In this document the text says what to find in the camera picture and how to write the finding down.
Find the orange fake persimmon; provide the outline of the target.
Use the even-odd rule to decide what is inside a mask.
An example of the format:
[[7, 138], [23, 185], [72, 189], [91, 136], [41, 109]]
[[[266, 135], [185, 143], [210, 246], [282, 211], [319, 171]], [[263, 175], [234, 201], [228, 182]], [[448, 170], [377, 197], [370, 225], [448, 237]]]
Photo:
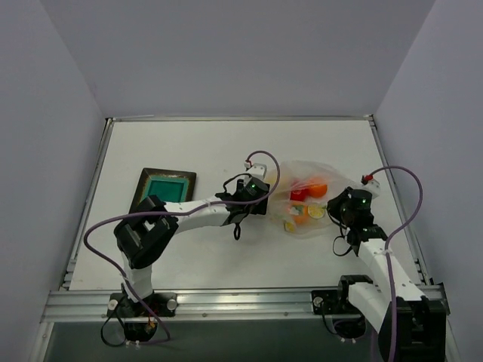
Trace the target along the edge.
[[301, 213], [298, 215], [293, 215], [293, 219], [297, 225], [303, 225], [310, 221], [310, 216], [308, 213]]

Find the clear plastic bag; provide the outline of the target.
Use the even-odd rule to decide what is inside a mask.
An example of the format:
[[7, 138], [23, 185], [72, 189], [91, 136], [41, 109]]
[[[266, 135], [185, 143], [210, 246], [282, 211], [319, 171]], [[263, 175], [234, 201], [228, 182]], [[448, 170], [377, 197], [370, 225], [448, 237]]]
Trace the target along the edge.
[[[322, 230], [333, 225], [327, 212], [328, 202], [337, 197], [344, 189], [355, 189], [355, 181], [344, 176], [328, 164], [314, 161], [283, 161], [280, 170], [271, 169], [266, 173], [264, 181], [275, 191], [269, 196], [266, 217], [279, 230], [294, 238], [309, 238], [320, 235]], [[326, 183], [328, 192], [322, 198], [308, 197], [304, 202], [291, 201], [292, 189], [304, 188], [308, 190], [313, 183]], [[325, 207], [325, 216], [297, 225], [293, 215], [307, 213], [310, 204], [320, 204]]]

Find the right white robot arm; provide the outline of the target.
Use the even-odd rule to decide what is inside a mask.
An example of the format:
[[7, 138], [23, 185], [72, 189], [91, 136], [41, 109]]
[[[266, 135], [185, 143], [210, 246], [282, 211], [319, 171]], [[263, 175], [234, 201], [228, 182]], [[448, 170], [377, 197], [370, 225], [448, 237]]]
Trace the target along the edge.
[[445, 360], [446, 308], [413, 283], [387, 246], [384, 230], [371, 212], [372, 194], [344, 189], [330, 200], [330, 218], [346, 231], [346, 241], [371, 275], [344, 275], [335, 302], [357, 309], [377, 333], [384, 361]]

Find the red fake apple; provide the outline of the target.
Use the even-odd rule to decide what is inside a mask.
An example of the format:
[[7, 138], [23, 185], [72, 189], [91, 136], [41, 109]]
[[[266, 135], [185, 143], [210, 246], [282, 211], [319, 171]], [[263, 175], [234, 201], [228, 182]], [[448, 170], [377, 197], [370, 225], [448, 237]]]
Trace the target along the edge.
[[290, 193], [291, 201], [304, 202], [308, 197], [308, 190], [304, 188], [292, 189]]

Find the orange fake tangerine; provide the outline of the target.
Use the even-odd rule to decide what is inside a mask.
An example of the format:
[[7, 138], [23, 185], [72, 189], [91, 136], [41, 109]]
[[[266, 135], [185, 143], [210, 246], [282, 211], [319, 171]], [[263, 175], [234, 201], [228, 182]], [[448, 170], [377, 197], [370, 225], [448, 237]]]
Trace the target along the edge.
[[313, 183], [308, 187], [308, 194], [311, 198], [322, 198], [328, 192], [326, 183]]

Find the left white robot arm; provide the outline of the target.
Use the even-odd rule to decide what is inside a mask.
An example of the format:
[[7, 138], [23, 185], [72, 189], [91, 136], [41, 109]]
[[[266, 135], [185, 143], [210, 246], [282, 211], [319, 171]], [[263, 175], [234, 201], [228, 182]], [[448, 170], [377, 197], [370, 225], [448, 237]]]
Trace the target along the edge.
[[264, 215], [270, 185], [256, 177], [237, 181], [235, 192], [219, 192], [203, 201], [164, 202], [156, 196], [145, 198], [137, 212], [161, 211], [163, 216], [137, 216], [122, 220], [114, 229], [122, 253], [125, 308], [144, 316], [152, 307], [152, 264], [165, 251], [172, 237], [192, 229], [239, 225], [249, 215]]

